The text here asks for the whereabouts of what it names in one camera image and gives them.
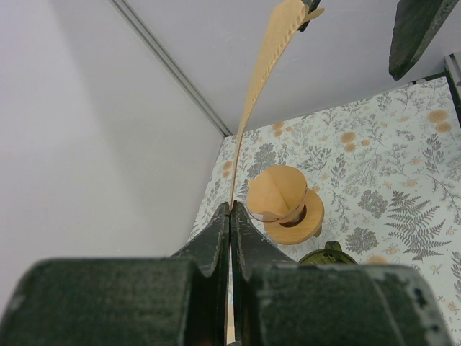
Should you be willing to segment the green glass coffee dripper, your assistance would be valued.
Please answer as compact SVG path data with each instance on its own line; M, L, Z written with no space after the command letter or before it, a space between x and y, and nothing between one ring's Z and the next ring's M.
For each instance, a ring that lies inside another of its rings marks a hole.
M301 265L357 265L357 262L351 256L343 252L340 243L337 241L327 241L324 248L310 252L298 262Z

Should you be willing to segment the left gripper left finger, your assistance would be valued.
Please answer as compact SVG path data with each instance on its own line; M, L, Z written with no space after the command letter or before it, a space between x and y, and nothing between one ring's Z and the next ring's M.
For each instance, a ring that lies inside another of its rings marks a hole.
M219 204L206 227L171 256L185 265L179 345L225 345L228 323L229 204Z

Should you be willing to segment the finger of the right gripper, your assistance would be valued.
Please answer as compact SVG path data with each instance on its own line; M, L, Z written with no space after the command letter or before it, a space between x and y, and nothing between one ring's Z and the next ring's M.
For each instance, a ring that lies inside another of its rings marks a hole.
M402 79L419 61L457 0L400 0L390 45L389 74Z
M305 5L306 15L304 22L298 28L300 32L304 32L310 21L323 13L323 9L320 8L321 0L303 0L303 3Z

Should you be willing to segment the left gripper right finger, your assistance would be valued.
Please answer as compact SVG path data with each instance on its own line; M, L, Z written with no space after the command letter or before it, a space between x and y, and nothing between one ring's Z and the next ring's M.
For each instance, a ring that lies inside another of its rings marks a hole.
M243 203L230 212L233 312L242 345L289 345L293 340L290 278L297 265L251 222Z

